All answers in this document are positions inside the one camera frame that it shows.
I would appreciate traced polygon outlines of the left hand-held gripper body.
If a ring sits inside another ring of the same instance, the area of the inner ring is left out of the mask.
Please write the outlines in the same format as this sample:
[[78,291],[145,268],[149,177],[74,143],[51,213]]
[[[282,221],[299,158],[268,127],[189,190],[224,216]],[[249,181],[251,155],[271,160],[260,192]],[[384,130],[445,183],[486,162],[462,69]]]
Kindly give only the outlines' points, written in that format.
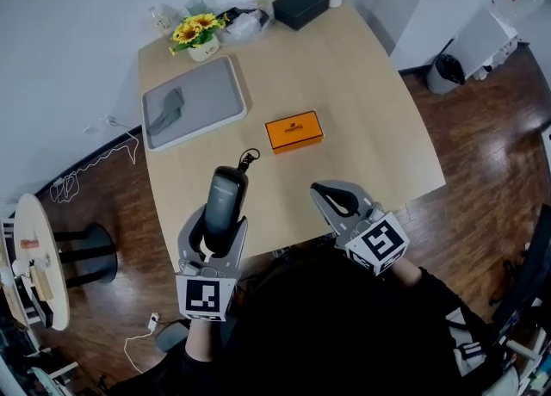
[[239,263],[244,249],[248,221],[238,221],[228,247],[219,255],[200,257],[189,246],[189,219],[180,231],[176,290],[180,313],[187,319],[225,321],[240,277]]

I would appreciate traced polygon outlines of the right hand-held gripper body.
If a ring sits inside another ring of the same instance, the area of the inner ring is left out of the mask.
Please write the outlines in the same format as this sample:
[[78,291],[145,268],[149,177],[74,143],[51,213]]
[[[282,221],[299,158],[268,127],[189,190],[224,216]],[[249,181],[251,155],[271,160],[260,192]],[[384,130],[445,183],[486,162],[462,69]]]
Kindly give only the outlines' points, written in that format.
[[364,188],[355,183],[337,180],[316,183],[345,189],[359,202],[358,214],[341,217],[331,210],[320,210],[313,200],[326,223],[336,234],[336,247],[344,251],[349,260],[362,266],[372,275],[380,275],[405,255],[409,238],[394,214],[385,212],[382,205],[374,201]]

